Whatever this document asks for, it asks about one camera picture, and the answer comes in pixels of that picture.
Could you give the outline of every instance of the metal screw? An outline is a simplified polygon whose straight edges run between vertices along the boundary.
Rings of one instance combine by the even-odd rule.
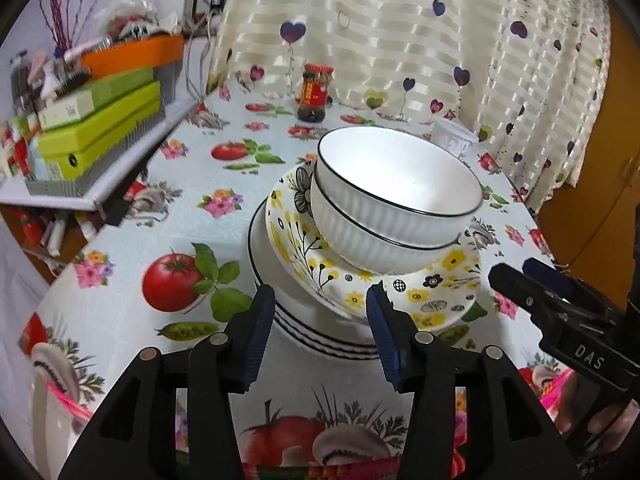
[[[486,349],[486,354],[491,358],[491,359],[500,359],[503,355],[504,352],[502,351],[501,348],[498,348],[497,346],[489,346]]]
[[[151,359],[155,358],[157,355],[158,350],[149,346],[140,352],[140,359],[142,359],[143,361],[151,361]]]
[[[431,332],[427,332],[426,330],[420,330],[415,333],[415,340],[423,345],[428,345],[433,343],[433,335],[431,335]]]
[[[217,346],[218,345],[223,345],[227,341],[229,341],[229,338],[224,332],[216,332],[214,335],[212,335],[209,338],[209,342],[212,345],[217,345]]]

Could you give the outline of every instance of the red jar label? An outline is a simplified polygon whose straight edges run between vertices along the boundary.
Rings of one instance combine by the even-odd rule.
[[[327,87],[320,83],[305,81],[302,85],[300,104],[322,107],[326,105]]]

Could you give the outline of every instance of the orange basket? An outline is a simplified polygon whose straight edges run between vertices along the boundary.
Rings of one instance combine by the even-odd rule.
[[[98,79],[127,70],[156,68],[177,61],[182,59],[183,47],[182,36],[159,36],[131,41],[82,56],[82,66],[91,69],[92,78]]]

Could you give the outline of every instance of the cabinet door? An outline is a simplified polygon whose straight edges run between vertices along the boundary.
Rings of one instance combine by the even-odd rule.
[[[635,261],[633,258],[636,206],[640,203],[640,166],[636,181],[626,187],[598,233],[571,266],[572,275],[597,288],[611,301],[626,307]]]
[[[598,119],[575,189],[562,186],[543,205],[538,224],[558,262],[572,263],[596,234],[624,189],[630,157],[640,150],[640,48],[611,9],[611,58]]]

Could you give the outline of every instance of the human hand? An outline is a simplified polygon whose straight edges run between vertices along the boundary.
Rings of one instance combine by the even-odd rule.
[[[562,388],[558,418],[556,418],[556,428],[558,428],[560,433],[566,433],[574,424],[573,402],[577,389],[578,374],[574,373],[567,379],[564,387]],[[594,415],[589,421],[589,425],[587,427],[589,433],[599,434],[615,418],[621,408],[622,406],[614,404],[612,406],[607,406],[604,410]],[[610,453],[622,446],[622,443],[636,421],[639,412],[640,406],[638,406],[637,402],[632,400],[625,408],[622,415],[620,415],[620,418],[604,433],[600,439],[600,444],[598,445],[596,453]]]

